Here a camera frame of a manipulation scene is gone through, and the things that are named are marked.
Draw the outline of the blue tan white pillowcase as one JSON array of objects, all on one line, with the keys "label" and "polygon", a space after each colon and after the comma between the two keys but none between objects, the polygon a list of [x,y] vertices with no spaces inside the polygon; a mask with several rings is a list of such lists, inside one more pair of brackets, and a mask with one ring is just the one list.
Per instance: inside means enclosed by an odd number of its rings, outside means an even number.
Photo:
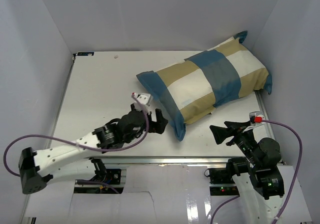
[{"label": "blue tan white pillowcase", "polygon": [[217,107],[253,91],[272,92],[272,76],[244,45],[247,31],[219,45],[160,69],[137,74],[142,86],[169,115],[178,141],[186,126]]}]

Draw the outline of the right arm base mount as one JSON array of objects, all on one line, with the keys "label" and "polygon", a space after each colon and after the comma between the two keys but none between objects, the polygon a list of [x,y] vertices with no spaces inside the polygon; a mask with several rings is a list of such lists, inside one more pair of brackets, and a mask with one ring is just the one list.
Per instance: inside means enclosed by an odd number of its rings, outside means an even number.
[{"label": "right arm base mount", "polygon": [[208,165],[203,174],[209,180],[211,196],[239,195],[238,188],[232,178],[236,174],[235,169],[229,160]]}]

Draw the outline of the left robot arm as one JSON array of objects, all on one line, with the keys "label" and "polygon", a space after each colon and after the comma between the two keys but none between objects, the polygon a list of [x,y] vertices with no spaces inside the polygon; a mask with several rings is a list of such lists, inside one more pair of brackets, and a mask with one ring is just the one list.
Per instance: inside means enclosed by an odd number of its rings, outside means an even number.
[{"label": "left robot arm", "polygon": [[121,118],[115,118],[75,141],[55,140],[58,147],[22,150],[18,169],[23,194],[32,194],[44,189],[56,179],[57,172],[64,166],[91,157],[95,152],[106,153],[132,148],[131,143],[141,143],[148,133],[163,134],[168,120],[161,109],[155,110],[156,120],[152,120],[149,110],[151,95],[132,93],[134,103],[131,110]]}]

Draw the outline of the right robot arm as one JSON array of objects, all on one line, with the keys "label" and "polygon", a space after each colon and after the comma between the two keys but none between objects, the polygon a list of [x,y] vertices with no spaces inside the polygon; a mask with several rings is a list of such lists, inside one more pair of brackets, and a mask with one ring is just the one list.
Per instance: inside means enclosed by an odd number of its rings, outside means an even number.
[{"label": "right robot arm", "polygon": [[280,145],[265,137],[255,140],[253,129],[261,124],[261,117],[248,122],[224,122],[225,126],[209,128],[216,144],[227,138],[227,146],[236,145],[242,157],[228,159],[224,168],[207,170],[211,184],[221,185],[221,191],[234,183],[242,200],[248,223],[272,223],[283,198],[284,180],[278,168]]}]

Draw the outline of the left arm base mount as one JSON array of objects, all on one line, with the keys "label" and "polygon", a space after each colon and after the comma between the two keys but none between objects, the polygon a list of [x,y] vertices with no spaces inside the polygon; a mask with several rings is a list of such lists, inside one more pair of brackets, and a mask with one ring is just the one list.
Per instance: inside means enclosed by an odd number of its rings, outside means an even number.
[{"label": "left arm base mount", "polygon": [[94,167],[94,176],[80,184],[76,183],[76,194],[122,194],[125,183],[125,171],[120,168],[106,168],[101,159],[90,158]]}]

